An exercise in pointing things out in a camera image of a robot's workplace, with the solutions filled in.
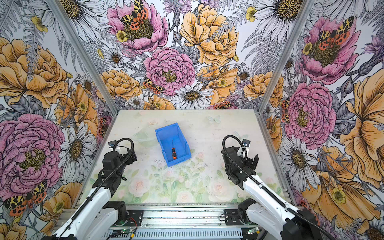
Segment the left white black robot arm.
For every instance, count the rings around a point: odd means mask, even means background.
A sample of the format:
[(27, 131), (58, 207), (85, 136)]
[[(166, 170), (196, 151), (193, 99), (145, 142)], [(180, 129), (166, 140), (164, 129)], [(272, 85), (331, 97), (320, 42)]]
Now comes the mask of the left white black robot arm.
[(122, 181), (126, 181), (126, 166), (137, 160), (134, 142), (129, 138), (115, 141), (106, 153), (103, 168), (86, 200), (52, 236), (44, 240), (100, 240), (113, 225), (123, 225), (129, 219), (126, 204), (112, 201)]

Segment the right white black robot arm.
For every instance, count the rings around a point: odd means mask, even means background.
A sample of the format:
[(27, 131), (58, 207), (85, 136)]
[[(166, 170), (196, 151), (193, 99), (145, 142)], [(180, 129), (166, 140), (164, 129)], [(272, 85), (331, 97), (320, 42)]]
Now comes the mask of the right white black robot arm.
[(238, 205), (243, 225), (257, 224), (277, 240), (322, 240), (334, 237), (318, 225), (314, 214), (293, 206), (256, 173), (259, 157), (248, 157), (249, 140), (227, 135), (222, 141), (222, 157), (228, 179), (250, 195)]

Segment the orange black screwdriver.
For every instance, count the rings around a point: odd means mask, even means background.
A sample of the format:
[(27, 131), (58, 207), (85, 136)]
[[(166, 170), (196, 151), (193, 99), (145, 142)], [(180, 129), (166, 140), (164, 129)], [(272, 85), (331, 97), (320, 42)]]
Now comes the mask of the orange black screwdriver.
[(172, 140), (172, 158), (173, 158), (173, 160), (177, 159), (177, 153), (176, 153), (176, 148), (174, 145), (174, 140)]

